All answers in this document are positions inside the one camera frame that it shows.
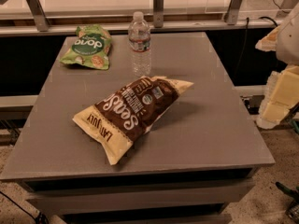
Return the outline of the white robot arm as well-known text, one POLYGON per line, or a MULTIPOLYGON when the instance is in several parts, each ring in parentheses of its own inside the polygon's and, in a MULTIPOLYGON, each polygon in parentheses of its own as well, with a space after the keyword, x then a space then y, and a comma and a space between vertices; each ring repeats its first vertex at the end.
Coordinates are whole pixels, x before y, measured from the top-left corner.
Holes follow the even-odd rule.
POLYGON ((273 129, 287 118, 299 104, 299 5, 255 48, 274 51, 279 61, 287 64, 281 72, 273 71, 264 89, 256 123, 273 129))

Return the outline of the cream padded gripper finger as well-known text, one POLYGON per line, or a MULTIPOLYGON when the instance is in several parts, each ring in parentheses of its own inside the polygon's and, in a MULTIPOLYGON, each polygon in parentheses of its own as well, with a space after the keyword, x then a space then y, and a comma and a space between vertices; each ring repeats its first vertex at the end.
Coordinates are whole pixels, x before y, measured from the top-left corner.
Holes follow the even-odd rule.
POLYGON ((273 71, 267 80, 264 98, 256 123, 260 128, 273 129, 299 103, 299 66, 288 65, 282 72, 273 71))

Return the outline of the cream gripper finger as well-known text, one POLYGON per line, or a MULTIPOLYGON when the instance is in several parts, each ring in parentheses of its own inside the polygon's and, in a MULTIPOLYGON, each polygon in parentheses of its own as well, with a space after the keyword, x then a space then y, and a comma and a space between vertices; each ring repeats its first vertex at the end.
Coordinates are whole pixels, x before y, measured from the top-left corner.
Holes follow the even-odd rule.
POLYGON ((275 51, 277 48, 279 26, 273 29, 268 35, 260 39, 255 48, 261 51, 275 51))

